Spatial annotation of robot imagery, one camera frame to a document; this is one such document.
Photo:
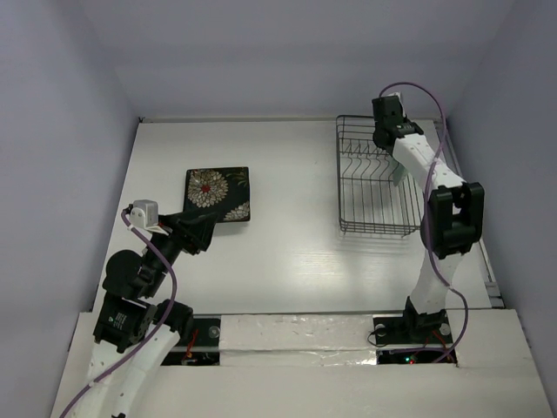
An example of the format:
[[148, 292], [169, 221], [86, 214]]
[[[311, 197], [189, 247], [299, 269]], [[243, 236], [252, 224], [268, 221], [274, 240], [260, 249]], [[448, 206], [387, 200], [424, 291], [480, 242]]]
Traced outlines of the wire dish rack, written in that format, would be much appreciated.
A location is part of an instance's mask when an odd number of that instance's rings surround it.
[[419, 230], [423, 196], [415, 180], [372, 140], [374, 119], [336, 117], [339, 229], [362, 235], [406, 236]]

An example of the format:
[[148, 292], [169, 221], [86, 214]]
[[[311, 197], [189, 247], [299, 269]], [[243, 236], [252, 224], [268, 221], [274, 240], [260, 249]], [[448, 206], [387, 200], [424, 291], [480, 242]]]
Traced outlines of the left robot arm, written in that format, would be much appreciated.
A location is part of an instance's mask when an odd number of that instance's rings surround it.
[[193, 310], [177, 300], [173, 264], [209, 248], [218, 215], [162, 215], [143, 199], [125, 207], [121, 219], [145, 248], [120, 250], [106, 263], [85, 384], [62, 417], [134, 416], [167, 354], [192, 339]]

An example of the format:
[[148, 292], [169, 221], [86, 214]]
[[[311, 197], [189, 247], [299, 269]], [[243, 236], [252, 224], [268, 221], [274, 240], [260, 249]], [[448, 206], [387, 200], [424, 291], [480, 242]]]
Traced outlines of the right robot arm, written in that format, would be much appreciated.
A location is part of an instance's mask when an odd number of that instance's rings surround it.
[[405, 113], [399, 95], [372, 101], [373, 142], [418, 183], [424, 196], [420, 238], [425, 255], [416, 286], [402, 315], [377, 317], [374, 337], [380, 347], [422, 344], [446, 321], [446, 297], [453, 276], [482, 235], [485, 190], [466, 182], [433, 149], [423, 129]]

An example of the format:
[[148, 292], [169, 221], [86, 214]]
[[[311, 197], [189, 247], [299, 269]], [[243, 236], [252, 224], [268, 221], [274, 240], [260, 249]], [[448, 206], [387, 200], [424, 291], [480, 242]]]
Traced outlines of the pale green plate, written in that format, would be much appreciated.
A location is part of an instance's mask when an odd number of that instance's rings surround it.
[[395, 187], [398, 187], [406, 178], [408, 171], [405, 166], [395, 158], [392, 158], [394, 169], [391, 174], [391, 181]]

